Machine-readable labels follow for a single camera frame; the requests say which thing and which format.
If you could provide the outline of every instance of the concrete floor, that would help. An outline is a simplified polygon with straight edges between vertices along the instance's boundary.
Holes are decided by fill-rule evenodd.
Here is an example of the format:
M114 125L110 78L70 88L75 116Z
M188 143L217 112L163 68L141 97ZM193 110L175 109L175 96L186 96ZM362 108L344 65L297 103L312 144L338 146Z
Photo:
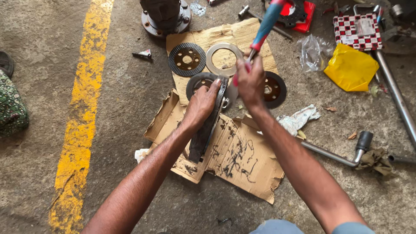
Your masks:
M329 1L314 0L317 9L310 33L334 41ZM259 0L224 0L194 16L190 30L238 21L241 5L263 12ZM340 0L339 5L353 5ZM2 1L0 49L15 60L13 82L30 114L27 130L0 139L0 232L47 233L48 207L62 149L69 101L79 56L79 44L89 1ZM162 98L174 87L167 65L165 42L148 36L141 25L138 0L115 0L111 15L92 145L83 224L93 216L109 193L137 164L134 151L151 143L142 135L158 111ZM291 32L295 41L305 35ZM322 117L303 129L308 140L340 155L351 157L353 131L374 133L373 147L414 156L404 125L389 94L374 98L366 92L344 92L324 73L303 73L295 42L272 32L267 38L280 76L285 80L286 101L272 113L291 115L316 105ZM133 51L150 48L154 61L139 60ZM411 114L416 118L415 56L386 57ZM337 107L327 112L323 107ZM232 108L227 115L243 116ZM389 181L376 173L358 172L316 155L341 184L376 233L416 233L416 169L398 166L399 177ZM275 203L259 199L229 183L205 174L193 184L169 173L134 233L248 233L267 219L286 219L305 233L323 233L290 183L283 179ZM217 219L232 222L217 224Z

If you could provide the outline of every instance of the man's left hand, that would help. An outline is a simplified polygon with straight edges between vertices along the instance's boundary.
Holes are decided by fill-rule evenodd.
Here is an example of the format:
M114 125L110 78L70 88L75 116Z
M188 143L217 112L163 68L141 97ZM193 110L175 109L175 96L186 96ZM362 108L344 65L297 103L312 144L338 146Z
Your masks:
M182 123L200 129L214 109L220 86L221 80L216 79L210 88L207 86L199 88L189 101Z

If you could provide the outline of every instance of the cardboard sheet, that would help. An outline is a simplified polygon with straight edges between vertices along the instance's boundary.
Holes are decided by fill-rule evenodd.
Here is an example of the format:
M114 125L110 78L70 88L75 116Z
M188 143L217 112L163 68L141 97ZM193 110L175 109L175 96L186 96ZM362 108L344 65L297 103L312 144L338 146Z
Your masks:
M171 34L166 38L166 51L169 56L169 53L175 46L184 42L192 42L201 46L201 48L206 52L209 47L214 44L228 42L237 46L244 52L253 42L259 27L260 22L258 19L250 18L232 25L221 25L206 30ZM264 41L260 53L263 57L264 70L278 74L275 59L273 58L267 40ZM219 69L231 69L234 64L226 62L230 57L235 57L231 51L218 50L214 53L213 64ZM209 72L209 70L205 67L202 72ZM182 77L174 72L172 72L172 75L179 94L180 104L182 106L186 106L189 102L186 98L186 85L190 77Z
M153 142L150 151L176 129L184 112L178 93L172 89L144 134ZM221 115L202 160L198 164L187 160L188 143L171 170L194 183L207 171L273 204L274 190L284 172L257 131L249 116L231 119Z

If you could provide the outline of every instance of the yellow plastic bag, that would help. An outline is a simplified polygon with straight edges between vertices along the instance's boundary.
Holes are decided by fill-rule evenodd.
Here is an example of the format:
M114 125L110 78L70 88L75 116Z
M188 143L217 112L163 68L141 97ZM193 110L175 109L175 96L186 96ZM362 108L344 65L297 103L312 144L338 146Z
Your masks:
M379 64L370 55L339 43L324 72L347 92L367 92L368 84L378 68Z

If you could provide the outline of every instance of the green patterned clothing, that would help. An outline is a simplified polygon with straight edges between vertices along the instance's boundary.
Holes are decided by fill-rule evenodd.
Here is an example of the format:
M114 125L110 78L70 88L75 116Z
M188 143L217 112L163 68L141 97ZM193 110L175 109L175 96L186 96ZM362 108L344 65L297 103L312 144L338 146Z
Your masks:
M28 125L29 116L16 86L0 70L0 137L8 137Z

